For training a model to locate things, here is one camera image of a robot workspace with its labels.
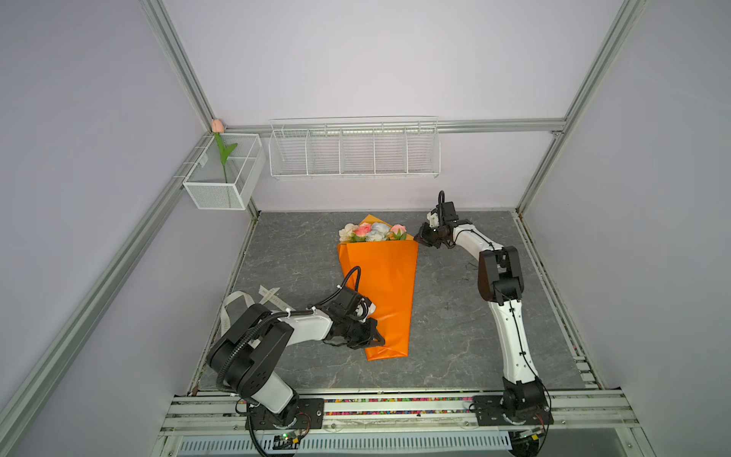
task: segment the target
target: pink tulip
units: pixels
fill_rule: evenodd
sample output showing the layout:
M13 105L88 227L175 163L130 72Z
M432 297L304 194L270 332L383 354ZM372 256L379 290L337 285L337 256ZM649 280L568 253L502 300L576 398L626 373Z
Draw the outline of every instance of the pink tulip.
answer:
M226 130L226 127L224 127L224 123L221 122L221 119L214 119L211 122L211 131L213 133L223 133Z
M400 235L401 233L406 233L406 227L401 224L396 224L391 227L391 231L394 232L396 235Z
M371 231L371 225L367 224L367 225L359 226L357 229L353 230L353 233L355 234L355 236L363 237L363 236L366 236L367 234L369 234L370 231Z

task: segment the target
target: gray table surface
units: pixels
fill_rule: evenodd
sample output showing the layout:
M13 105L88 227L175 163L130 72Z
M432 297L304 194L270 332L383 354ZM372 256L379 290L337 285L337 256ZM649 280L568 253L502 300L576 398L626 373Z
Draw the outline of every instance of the gray table surface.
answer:
M425 212L374 212L415 234ZM259 287L304 308L331 294L342 281L338 230L366 213L268 213L258 222L235 290L261 298ZM523 267L523 321L538 374L550 389L584 383L561 334L518 228L509 211L459 212L485 235L516 246ZM230 307L232 322L243 313ZM367 361L363 350L307 341L288 347L276 372L296 388L482 388L502 390L502 355L487 303L477 291L477 261L462 248L419 246L409 357ZM205 367L200 390L215 390Z

